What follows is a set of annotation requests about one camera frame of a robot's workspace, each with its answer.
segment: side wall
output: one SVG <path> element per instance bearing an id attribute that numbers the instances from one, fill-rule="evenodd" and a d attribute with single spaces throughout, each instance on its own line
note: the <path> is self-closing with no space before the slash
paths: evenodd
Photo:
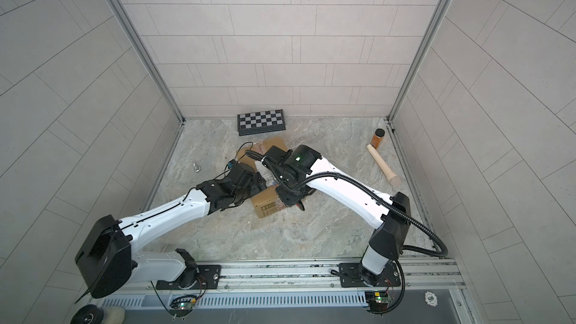
<path id="1" fill-rule="evenodd" d="M 576 319 L 575 10 L 453 0 L 394 120 L 485 322 Z"/>
<path id="2" fill-rule="evenodd" d="M 120 0 L 186 117 L 387 116 L 438 0 Z"/>
<path id="3" fill-rule="evenodd" d="M 0 48 L 0 321 L 61 323 L 86 234 L 140 210 L 179 124 L 104 0 L 0 0 Z"/>

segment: cardboard box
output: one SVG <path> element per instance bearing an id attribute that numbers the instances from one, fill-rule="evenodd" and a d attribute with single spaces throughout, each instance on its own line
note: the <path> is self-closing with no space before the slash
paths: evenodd
<path id="1" fill-rule="evenodd" d="M 278 136 L 254 143 L 251 150 L 264 154 L 272 146 L 276 146 L 284 151 L 288 150 L 282 138 Z M 238 157 L 244 155 L 244 152 L 249 148 L 249 146 L 246 146 L 245 148 L 242 148 L 240 151 L 238 151 Z M 239 161 L 246 163 L 256 169 L 256 163 L 254 159 L 249 158 L 246 155 L 244 155 L 244 157 L 242 157 L 242 159 Z M 254 210 L 256 211 L 258 218 L 263 218 L 270 214 L 274 214 L 286 207 L 280 198 L 278 198 L 278 195 L 276 194 L 276 187 L 277 185 L 269 186 L 264 191 L 259 192 L 251 198 L 252 205 L 254 206 Z"/>

